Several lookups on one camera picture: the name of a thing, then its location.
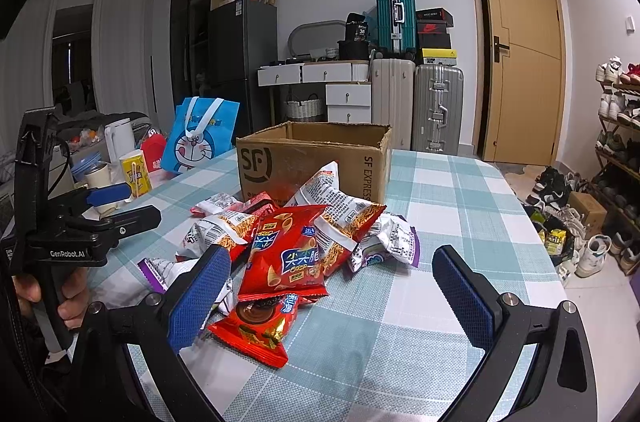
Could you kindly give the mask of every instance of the hand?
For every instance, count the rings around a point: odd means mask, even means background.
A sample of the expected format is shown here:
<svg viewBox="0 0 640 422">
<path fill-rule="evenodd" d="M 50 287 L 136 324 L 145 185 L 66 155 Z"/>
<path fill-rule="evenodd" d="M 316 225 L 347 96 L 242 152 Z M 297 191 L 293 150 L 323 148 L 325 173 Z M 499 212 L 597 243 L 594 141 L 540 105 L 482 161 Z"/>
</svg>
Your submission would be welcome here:
<svg viewBox="0 0 640 422">
<path fill-rule="evenodd" d="M 89 289 L 86 284 L 87 269 L 78 267 L 66 279 L 62 286 L 62 295 L 66 301 L 58 307 L 58 314 L 67 328 L 78 328 L 82 324 L 84 313 L 89 304 Z M 31 303 L 42 299 L 40 284 L 31 274 L 14 276 L 15 291 L 18 294 L 20 312 L 23 316 L 32 314 Z"/>
</svg>

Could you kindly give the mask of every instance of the silver suitcase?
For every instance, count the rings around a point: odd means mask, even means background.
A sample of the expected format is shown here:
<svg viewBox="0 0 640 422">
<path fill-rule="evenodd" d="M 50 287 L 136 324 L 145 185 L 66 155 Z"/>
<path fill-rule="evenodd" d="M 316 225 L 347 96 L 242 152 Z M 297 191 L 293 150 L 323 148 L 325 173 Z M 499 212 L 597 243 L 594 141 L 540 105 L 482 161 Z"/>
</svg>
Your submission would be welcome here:
<svg viewBox="0 0 640 422">
<path fill-rule="evenodd" d="M 415 63 L 406 59 L 371 62 L 371 122 L 391 126 L 393 149 L 411 149 Z"/>
<path fill-rule="evenodd" d="M 457 67 L 418 66 L 414 81 L 414 151 L 458 154 L 463 79 Z"/>
</svg>

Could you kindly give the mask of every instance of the wooden door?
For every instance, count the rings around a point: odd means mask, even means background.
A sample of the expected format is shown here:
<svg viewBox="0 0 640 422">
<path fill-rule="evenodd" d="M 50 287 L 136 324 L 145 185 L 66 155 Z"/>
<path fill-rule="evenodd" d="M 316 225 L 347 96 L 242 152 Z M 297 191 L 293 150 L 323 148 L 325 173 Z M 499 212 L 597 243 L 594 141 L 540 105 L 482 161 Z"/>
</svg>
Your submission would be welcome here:
<svg viewBox="0 0 640 422">
<path fill-rule="evenodd" d="M 483 158 L 550 164 L 564 101 L 558 0 L 488 2 L 493 63 Z"/>
</svg>

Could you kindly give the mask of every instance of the tablecloth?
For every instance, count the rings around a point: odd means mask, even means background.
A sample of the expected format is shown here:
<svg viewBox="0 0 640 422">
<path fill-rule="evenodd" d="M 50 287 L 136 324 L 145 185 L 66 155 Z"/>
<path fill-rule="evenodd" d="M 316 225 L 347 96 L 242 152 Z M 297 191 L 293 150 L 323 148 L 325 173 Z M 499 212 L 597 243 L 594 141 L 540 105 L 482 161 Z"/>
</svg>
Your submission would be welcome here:
<svg viewBox="0 0 640 422">
<path fill-rule="evenodd" d="M 155 205 L 162 222 L 123 240 L 107 265 L 91 272 L 96 298 L 110 307 L 137 303 L 146 281 L 136 263 L 143 257 L 173 258 L 194 221 L 191 206 L 214 192 L 239 189 L 231 151 L 141 197 L 134 205 Z M 302 307 L 284 339 L 289 355 L 284 368 L 273 370 L 244 357 L 208 332 L 180 352 L 225 420 L 437 420 L 483 354 L 469 344 L 431 273 L 433 251 L 443 244 L 452 245 L 498 292 L 553 308 L 566 298 L 532 224 L 489 164 L 395 151 L 386 204 L 416 227 L 419 268 L 392 260 L 350 279 L 332 275 L 329 297 Z M 156 414 L 170 420 L 140 352 L 131 350 Z M 510 410 L 532 352 L 523 351 L 493 420 Z"/>
</svg>

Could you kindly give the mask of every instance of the doraemon bag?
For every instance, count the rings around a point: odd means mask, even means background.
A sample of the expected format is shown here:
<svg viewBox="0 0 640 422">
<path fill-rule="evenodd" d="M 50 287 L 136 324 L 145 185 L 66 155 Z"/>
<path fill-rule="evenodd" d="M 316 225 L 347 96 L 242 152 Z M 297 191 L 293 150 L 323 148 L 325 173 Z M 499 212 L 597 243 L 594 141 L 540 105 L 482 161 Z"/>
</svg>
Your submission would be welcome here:
<svg viewBox="0 0 640 422">
<path fill-rule="evenodd" d="M 240 103 L 216 98 L 185 98 L 175 107 L 175 123 L 160 167 L 184 173 L 229 151 Z"/>
</svg>

